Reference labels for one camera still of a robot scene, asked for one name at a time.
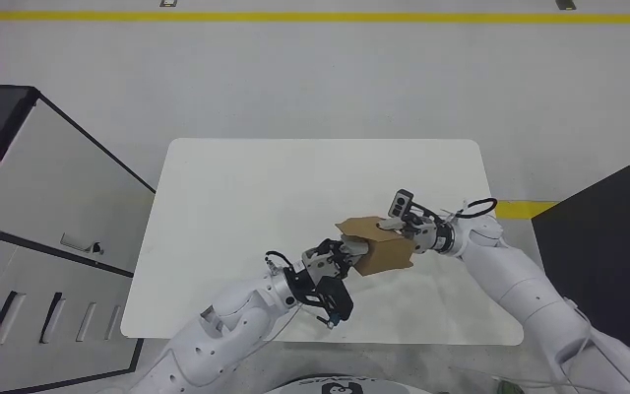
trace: cardboard box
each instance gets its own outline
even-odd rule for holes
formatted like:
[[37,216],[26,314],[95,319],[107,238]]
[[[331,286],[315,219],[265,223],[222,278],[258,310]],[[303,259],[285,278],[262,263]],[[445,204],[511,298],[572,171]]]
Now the cardboard box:
[[343,234],[367,241],[369,252],[360,258],[354,269],[362,276],[412,267],[410,262],[414,244],[393,230],[381,230],[376,224],[381,218],[350,218],[337,224]]

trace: white tabletop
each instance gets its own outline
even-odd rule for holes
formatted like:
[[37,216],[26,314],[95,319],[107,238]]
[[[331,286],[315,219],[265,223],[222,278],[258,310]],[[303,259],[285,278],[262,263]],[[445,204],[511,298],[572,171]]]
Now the white tabletop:
[[[274,249],[298,260],[335,223],[386,216],[398,189],[457,210],[490,195],[478,145],[465,140],[180,139],[168,150],[121,329],[170,338],[230,284],[265,269]],[[328,330],[300,311],[290,342],[517,345],[520,324],[457,259],[428,252],[414,266],[354,271],[348,322]],[[322,310],[312,311],[324,315]]]

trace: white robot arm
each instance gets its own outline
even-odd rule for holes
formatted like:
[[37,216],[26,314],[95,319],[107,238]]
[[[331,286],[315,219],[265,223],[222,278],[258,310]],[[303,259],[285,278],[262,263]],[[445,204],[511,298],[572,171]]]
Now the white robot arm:
[[[263,346],[278,318],[299,302],[322,307],[328,319],[318,319],[329,328],[348,320],[353,304],[342,280],[367,252],[367,243],[360,240],[326,239],[302,254],[303,267],[297,271],[282,254],[267,252],[267,272],[229,288],[190,321],[131,392],[220,392],[225,378]],[[287,267],[280,269],[270,256],[280,257]]]
[[[400,190],[390,208],[391,219],[379,226],[413,239],[416,253],[432,249],[461,259],[488,296],[523,325],[526,336],[535,340],[559,391],[575,393],[574,385],[630,392],[628,347],[594,329],[532,259],[503,241],[501,226],[485,215],[496,200],[474,202],[442,219],[413,203],[412,198],[411,193]],[[492,205],[470,213],[483,203]]]

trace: cabinet handle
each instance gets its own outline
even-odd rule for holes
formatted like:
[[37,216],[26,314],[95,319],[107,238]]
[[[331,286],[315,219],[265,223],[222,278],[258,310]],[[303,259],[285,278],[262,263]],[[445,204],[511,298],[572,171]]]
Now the cabinet handle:
[[63,233],[63,235],[61,235],[61,240],[59,241],[59,243],[61,243],[64,246],[71,247],[75,250],[82,251],[84,253],[97,253],[97,254],[105,253],[105,250],[100,246],[100,242],[95,241],[95,242],[92,242],[92,244],[88,247],[81,247],[72,243],[72,241],[69,240],[69,236],[66,235],[65,232]]

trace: yellow floor line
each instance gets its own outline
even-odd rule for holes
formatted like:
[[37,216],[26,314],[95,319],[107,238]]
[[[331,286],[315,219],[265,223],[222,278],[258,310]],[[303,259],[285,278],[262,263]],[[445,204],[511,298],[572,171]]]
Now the yellow floor line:
[[499,219],[531,219],[556,204],[552,201],[499,201],[494,212]]
[[578,14],[574,11],[557,14],[0,11],[0,21],[627,25],[630,15]]

